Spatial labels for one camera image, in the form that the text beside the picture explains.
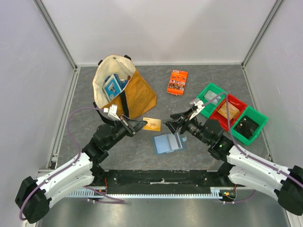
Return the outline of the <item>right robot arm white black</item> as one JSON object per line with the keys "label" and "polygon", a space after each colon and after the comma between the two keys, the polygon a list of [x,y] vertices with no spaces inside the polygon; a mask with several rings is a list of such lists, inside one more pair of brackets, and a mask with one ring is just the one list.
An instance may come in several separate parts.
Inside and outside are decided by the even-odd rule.
{"label": "right robot arm white black", "polygon": [[247,186],[275,199],[281,207],[294,215],[303,214],[303,169],[278,165],[261,158],[227,138],[217,120],[200,123],[195,108],[172,114],[163,123],[172,133],[188,132],[208,145],[208,152],[224,162],[217,174],[222,186],[230,183]]}

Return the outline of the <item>blue card holder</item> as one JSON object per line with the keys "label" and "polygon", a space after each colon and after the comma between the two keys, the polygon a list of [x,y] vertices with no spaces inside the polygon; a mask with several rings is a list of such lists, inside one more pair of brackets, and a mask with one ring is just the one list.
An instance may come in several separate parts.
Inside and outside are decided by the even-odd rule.
{"label": "blue card holder", "polygon": [[156,155],[162,155],[183,150],[186,148],[186,141],[187,136],[180,135],[179,133],[163,134],[160,136],[153,137],[152,139]]}

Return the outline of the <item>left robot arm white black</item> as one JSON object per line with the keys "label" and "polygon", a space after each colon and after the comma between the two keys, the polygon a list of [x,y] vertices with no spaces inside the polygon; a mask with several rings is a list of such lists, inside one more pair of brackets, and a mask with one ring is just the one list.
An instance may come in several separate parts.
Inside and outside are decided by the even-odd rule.
{"label": "left robot arm white black", "polygon": [[122,115],[119,120],[98,126],[89,143],[64,165],[39,178],[25,178],[15,198],[19,218],[36,223],[71,192],[90,184],[101,185],[105,171],[100,163],[108,157],[109,150],[125,136],[136,135],[146,124]]}

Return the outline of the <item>gold card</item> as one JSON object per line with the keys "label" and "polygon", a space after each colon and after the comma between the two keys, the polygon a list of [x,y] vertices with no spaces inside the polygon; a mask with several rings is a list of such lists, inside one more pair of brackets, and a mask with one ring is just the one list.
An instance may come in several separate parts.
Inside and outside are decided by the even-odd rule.
{"label": "gold card", "polygon": [[143,117],[143,120],[147,122],[147,124],[143,127],[143,130],[161,131],[161,119]]}

